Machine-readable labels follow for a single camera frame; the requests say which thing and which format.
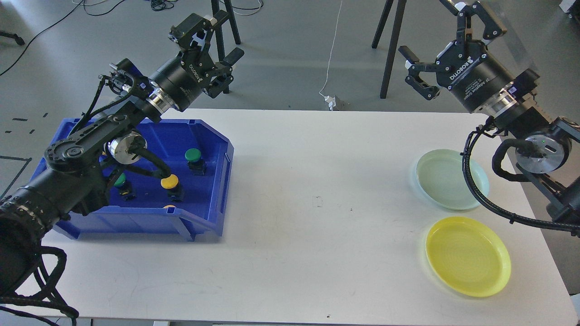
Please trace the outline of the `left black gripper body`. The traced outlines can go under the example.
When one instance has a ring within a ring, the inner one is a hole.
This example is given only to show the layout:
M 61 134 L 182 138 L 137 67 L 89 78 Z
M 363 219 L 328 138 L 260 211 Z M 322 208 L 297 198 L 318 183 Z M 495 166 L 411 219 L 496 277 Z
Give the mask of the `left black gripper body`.
M 209 53 L 189 50 L 168 60 L 149 79 L 172 99 L 176 110 L 183 112 L 201 94 L 215 98 L 211 77 L 206 76 L 214 68 Z

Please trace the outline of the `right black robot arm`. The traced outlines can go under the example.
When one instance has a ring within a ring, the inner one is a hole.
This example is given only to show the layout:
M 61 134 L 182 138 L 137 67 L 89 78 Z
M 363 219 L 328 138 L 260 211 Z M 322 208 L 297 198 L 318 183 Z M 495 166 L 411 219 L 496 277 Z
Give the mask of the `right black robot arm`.
M 510 223 L 570 232 L 579 235 L 579 180 L 565 186 L 550 173 L 567 161 L 573 142 L 579 142 L 579 125 L 566 118 L 551 120 L 535 101 L 538 74 L 526 69 L 518 76 L 500 64 L 488 51 L 492 40 L 506 33 L 505 25 L 485 3 L 442 1 L 457 19 L 456 37 L 434 62 L 421 62 L 407 47 L 399 52 L 406 59 L 408 83 L 428 101 L 446 88 L 470 113 L 488 116 L 465 142 L 461 168 L 468 190 L 485 208 Z M 535 220 L 510 212 L 491 202 L 478 188 L 470 167 L 472 151 L 481 136 L 505 135 L 492 159 L 495 175 L 510 182 L 531 183 L 549 200 L 551 220 Z

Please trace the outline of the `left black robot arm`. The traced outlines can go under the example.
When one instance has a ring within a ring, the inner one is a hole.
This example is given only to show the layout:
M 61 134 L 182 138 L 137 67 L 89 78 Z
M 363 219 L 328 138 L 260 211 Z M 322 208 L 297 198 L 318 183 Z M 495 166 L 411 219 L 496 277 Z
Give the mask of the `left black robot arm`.
M 19 317 L 53 322 L 9 305 L 60 311 L 76 325 L 79 313 L 56 289 L 66 267 L 64 250 L 42 239 L 70 212 L 83 216 L 108 206 L 109 191 L 124 171 L 166 179 L 171 169 L 147 149 L 136 127 L 145 119 L 159 122 L 168 109 L 184 111 L 201 93 L 211 98 L 232 83 L 234 64 L 244 51 L 234 48 L 214 62 L 211 38 L 231 14 L 195 13 L 172 26 L 168 35 L 179 53 L 147 77 L 129 59 L 100 76 L 118 99 L 99 109 L 92 105 L 70 133 L 45 150 L 46 170 L 1 200 L 1 310 Z

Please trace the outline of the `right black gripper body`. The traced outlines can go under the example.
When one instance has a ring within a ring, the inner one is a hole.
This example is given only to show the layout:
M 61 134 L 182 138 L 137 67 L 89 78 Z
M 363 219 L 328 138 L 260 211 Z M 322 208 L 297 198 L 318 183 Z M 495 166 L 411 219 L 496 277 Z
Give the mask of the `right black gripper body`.
M 436 58 L 439 86 L 445 87 L 469 113 L 502 114 L 517 103 L 508 91 L 514 77 L 489 54 L 483 41 L 451 42 Z

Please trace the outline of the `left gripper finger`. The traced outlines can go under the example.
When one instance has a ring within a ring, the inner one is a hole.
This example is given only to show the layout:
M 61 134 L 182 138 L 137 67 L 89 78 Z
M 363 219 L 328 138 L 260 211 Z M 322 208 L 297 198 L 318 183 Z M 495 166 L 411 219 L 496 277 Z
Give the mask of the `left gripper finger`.
M 182 57 L 190 51 L 209 54 L 213 34 L 228 19 L 228 13 L 215 13 L 213 16 L 204 17 L 192 13 L 178 25 L 172 25 L 169 39 L 179 48 L 176 57 Z
M 216 98 L 222 93 L 229 93 L 229 85 L 233 81 L 232 72 L 234 65 L 244 54 L 244 50 L 236 47 L 222 61 L 216 62 L 215 67 L 207 72 L 208 85 L 206 86 L 206 94 L 209 97 Z

